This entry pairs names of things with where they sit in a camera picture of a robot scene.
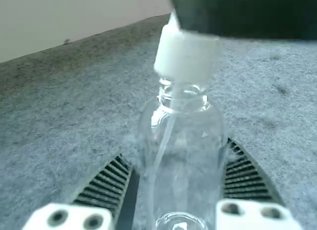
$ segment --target screw hole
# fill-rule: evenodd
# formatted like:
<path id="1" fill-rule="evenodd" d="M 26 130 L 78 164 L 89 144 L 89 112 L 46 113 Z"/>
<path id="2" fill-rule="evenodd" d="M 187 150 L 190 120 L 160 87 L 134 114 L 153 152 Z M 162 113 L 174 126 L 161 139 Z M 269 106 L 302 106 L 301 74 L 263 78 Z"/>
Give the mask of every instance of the screw hole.
<path id="1" fill-rule="evenodd" d="M 65 223 L 68 213 L 65 210 L 57 210 L 52 213 L 48 219 L 48 224 L 51 227 L 56 227 Z"/>
<path id="2" fill-rule="evenodd" d="M 282 219 L 283 216 L 281 212 L 276 208 L 263 208 L 261 211 L 263 217 L 272 219 Z"/>
<path id="3" fill-rule="evenodd" d="M 224 213 L 227 213 L 227 214 L 235 214 L 235 215 L 241 215 L 241 211 L 240 211 L 240 208 L 237 204 L 224 204 L 221 208 L 221 210 L 224 212 Z"/>
<path id="4" fill-rule="evenodd" d="M 98 214 L 89 216 L 84 222 L 84 229 L 96 230 L 103 224 L 103 217 Z"/>

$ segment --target white plastic cap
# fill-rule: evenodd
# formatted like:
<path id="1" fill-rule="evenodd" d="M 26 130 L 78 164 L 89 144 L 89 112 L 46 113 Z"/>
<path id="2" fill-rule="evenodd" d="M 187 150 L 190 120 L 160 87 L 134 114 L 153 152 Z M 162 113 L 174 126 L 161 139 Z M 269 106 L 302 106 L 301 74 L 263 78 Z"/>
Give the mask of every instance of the white plastic cap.
<path id="1" fill-rule="evenodd" d="M 291 212 L 281 205 L 242 199 L 223 199 L 216 207 L 216 230 L 232 229 L 303 230 Z"/>
<path id="2" fill-rule="evenodd" d="M 178 82 L 199 83 L 211 78 L 220 56 L 219 37 L 180 30 L 172 13 L 162 30 L 154 70 Z"/>
<path id="3" fill-rule="evenodd" d="M 114 230 L 108 209 L 48 204 L 36 210 L 22 230 Z"/>

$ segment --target glass bottle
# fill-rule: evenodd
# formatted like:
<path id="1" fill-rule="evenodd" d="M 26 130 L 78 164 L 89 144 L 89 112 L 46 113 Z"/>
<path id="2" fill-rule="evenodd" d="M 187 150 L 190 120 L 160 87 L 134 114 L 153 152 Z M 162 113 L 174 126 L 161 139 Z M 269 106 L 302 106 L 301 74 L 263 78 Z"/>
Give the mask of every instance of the glass bottle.
<path id="1" fill-rule="evenodd" d="M 227 136 L 200 84 L 160 80 L 139 124 L 147 185 L 147 230 L 212 230 L 221 198 Z"/>

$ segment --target black object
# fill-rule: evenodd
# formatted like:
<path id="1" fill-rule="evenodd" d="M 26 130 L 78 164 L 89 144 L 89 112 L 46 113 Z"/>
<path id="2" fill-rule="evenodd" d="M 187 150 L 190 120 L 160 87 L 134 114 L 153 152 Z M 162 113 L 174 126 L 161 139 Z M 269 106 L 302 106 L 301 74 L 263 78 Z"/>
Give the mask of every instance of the black object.
<path id="1" fill-rule="evenodd" d="M 228 139 L 238 159 L 227 164 L 224 180 L 224 198 L 274 202 L 284 206 L 269 177 L 257 162 L 237 142 Z"/>
<path id="2" fill-rule="evenodd" d="M 317 40 L 317 0 L 171 0 L 184 30 L 223 37 Z"/>
<path id="3" fill-rule="evenodd" d="M 109 209 L 117 230 L 131 229 L 139 176 L 117 156 L 106 165 L 73 201 L 76 205 Z"/>
<path id="4" fill-rule="evenodd" d="M 224 198 L 275 202 L 281 205 L 278 192 L 252 157 L 235 141 L 228 144 L 238 159 L 226 166 Z M 139 175 L 122 156 L 117 156 L 99 172 L 74 200 L 74 204 L 107 208 L 111 211 L 116 230 L 132 229 Z M 235 206 L 227 211 L 239 214 Z"/>

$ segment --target bottle bottom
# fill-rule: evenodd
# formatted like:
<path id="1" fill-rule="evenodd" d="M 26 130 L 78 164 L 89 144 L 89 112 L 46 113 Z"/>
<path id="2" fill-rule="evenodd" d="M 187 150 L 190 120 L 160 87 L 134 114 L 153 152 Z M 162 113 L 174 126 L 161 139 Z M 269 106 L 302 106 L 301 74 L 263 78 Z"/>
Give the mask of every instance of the bottle bottom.
<path id="1" fill-rule="evenodd" d="M 156 221 L 155 230 L 208 230 L 205 223 L 188 213 L 171 212 Z"/>

